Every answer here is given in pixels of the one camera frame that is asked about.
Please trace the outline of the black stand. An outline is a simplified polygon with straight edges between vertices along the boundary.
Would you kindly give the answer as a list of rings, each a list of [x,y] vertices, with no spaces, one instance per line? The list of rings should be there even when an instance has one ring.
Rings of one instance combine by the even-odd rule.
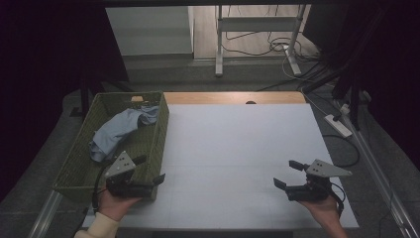
[[[89,82],[85,77],[80,78],[80,106],[73,107],[70,117],[81,117],[84,119],[89,110]]]
[[[350,93],[350,121],[353,126],[360,130],[359,125],[359,102],[360,102],[360,79],[357,75],[356,68],[346,63],[331,74],[323,77],[322,79],[302,88],[302,93],[307,94],[320,86],[338,79],[338,82],[333,88],[332,96],[334,99],[343,99],[347,93]]]

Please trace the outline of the dark curtain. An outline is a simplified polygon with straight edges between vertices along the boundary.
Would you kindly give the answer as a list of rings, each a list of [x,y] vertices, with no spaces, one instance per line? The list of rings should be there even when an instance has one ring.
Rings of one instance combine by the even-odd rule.
[[[333,95],[366,91],[373,118],[420,170],[420,0],[315,4],[303,36],[329,66],[349,67]]]
[[[86,85],[126,81],[104,5],[0,0],[0,201],[48,138],[62,100]]]

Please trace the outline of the light blue tank top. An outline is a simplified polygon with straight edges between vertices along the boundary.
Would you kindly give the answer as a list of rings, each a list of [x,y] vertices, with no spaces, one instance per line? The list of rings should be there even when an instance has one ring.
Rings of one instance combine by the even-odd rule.
[[[95,133],[89,143],[90,159],[97,163],[110,160],[117,146],[131,133],[142,126],[149,126],[158,120],[158,106],[129,108],[113,116]]]

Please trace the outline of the person's left hand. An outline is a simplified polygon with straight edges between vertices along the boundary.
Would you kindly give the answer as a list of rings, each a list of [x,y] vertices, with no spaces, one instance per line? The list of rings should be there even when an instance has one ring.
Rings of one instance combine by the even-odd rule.
[[[99,195],[98,211],[115,221],[121,221],[129,208],[141,200],[140,197],[121,198],[113,196],[108,190]]]

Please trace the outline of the white power strip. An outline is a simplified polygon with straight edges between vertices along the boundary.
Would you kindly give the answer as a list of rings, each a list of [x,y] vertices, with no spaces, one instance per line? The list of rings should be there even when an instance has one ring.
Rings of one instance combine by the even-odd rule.
[[[324,120],[335,129],[343,138],[348,138],[353,135],[353,133],[340,121],[339,116],[334,116],[329,114],[324,117]]]

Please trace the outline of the light grey board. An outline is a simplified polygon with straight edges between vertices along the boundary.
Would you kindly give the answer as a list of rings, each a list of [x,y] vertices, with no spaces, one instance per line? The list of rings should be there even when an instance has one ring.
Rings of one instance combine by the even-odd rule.
[[[180,7],[107,8],[123,56],[193,53],[190,10]]]

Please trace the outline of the person's right hand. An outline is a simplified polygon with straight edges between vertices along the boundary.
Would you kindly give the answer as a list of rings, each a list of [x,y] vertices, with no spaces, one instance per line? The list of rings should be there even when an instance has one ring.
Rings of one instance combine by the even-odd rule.
[[[335,230],[342,227],[337,202],[332,196],[321,201],[299,201],[325,230]]]

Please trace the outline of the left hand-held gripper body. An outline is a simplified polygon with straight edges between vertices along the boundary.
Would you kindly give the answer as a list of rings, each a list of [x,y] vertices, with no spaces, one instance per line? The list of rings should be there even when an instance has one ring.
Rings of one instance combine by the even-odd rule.
[[[106,188],[113,196],[121,198],[151,197],[152,183],[134,183],[132,176],[137,166],[127,152],[122,152],[105,173]]]

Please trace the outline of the green woven basket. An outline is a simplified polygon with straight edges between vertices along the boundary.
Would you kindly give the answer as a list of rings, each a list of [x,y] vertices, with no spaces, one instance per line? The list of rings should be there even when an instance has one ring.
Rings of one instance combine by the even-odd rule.
[[[160,175],[169,109],[160,91],[98,93],[93,99],[81,129],[56,179],[53,189],[74,202],[89,202],[102,165],[91,160],[89,143],[94,133],[116,114],[128,108],[158,108],[157,121],[130,133],[117,146],[116,155],[125,151],[131,158],[145,155],[147,160],[135,168],[132,181],[150,183]]]

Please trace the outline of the aluminium rail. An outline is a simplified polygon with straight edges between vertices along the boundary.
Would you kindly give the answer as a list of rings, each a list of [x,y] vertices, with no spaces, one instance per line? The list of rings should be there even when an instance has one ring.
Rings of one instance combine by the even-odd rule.
[[[339,111],[341,104],[335,101]],[[420,228],[418,228],[413,219],[410,217],[403,202],[395,192],[390,183],[390,179],[385,175],[376,160],[376,156],[368,145],[368,140],[363,136],[361,130],[357,130],[350,121],[350,113],[345,115],[342,113],[342,121],[346,127],[353,133],[352,138],[361,151],[362,158],[387,206],[388,212],[392,215],[398,229],[404,238],[420,238]]]
[[[60,193],[54,190],[49,193],[37,219],[33,224],[33,227],[30,230],[28,238],[46,237],[61,200],[62,195]]]

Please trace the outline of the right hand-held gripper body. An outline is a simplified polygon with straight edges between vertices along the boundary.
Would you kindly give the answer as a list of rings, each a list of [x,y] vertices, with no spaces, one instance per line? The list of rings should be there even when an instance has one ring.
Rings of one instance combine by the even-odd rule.
[[[307,165],[306,184],[286,186],[285,193],[291,201],[321,201],[332,196],[337,202],[340,197],[333,192],[330,178],[348,177],[353,173],[332,164],[315,160]]]

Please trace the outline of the white metal stand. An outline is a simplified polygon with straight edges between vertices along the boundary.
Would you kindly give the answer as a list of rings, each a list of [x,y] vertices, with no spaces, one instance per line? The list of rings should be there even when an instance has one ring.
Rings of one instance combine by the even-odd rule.
[[[223,75],[222,36],[228,32],[289,32],[290,41],[282,49],[294,75],[300,75],[301,70],[296,62],[294,52],[297,36],[303,21],[306,5],[299,7],[295,17],[223,17],[222,6],[218,6],[217,17],[217,50],[215,75]]]

